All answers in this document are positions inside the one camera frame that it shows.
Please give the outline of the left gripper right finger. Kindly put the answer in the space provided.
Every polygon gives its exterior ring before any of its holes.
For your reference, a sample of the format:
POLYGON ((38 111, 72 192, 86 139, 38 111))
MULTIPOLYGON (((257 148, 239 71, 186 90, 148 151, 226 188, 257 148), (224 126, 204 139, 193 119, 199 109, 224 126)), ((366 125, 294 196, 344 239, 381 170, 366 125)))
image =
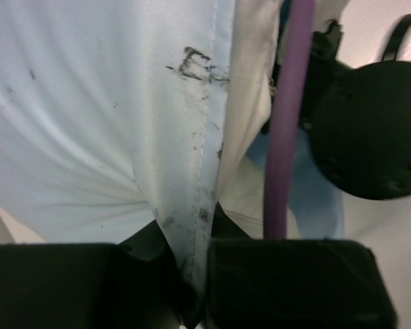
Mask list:
POLYGON ((374 253, 350 240, 249 237, 218 207, 206 328, 396 328, 374 253))

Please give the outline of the light blue pillowcase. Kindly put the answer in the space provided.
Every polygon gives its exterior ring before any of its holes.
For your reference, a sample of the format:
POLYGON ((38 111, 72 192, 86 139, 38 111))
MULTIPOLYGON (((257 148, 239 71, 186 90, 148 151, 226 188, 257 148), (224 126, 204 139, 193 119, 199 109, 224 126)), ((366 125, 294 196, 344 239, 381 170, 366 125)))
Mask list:
POLYGON ((50 243, 157 221, 195 304, 238 1, 0 1, 0 207, 50 243))

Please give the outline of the white pillow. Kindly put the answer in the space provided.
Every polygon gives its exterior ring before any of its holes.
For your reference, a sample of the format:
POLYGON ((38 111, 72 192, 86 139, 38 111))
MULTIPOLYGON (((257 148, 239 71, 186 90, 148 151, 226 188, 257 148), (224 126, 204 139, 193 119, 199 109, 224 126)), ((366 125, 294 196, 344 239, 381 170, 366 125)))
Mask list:
MULTIPOLYGON (((267 137, 260 130, 271 114, 270 78, 282 61, 287 33, 282 1, 238 1, 234 20, 229 99, 219 173, 225 214, 253 238, 262 236, 262 198, 267 137)), ((288 233, 303 239, 341 239, 341 192, 316 168, 305 132, 294 150, 288 201, 288 233)))

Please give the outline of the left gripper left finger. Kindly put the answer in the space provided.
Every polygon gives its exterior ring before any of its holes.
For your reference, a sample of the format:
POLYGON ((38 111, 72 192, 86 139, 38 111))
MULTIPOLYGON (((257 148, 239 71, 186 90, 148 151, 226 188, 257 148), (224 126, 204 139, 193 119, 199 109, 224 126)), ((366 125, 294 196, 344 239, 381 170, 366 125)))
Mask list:
POLYGON ((178 328, 194 306, 156 222, 118 245, 0 245, 0 328, 178 328))

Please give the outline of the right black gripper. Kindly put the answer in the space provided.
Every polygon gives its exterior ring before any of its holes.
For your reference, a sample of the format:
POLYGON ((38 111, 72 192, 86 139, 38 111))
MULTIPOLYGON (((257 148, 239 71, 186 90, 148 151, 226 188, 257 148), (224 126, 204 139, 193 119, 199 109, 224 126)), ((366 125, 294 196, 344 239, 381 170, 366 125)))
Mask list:
POLYGON ((398 58, 409 29, 411 14, 393 27, 380 59, 356 69, 336 58, 338 21, 312 35, 299 126, 322 175, 362 199, 411 195, 411 62, 398 58))

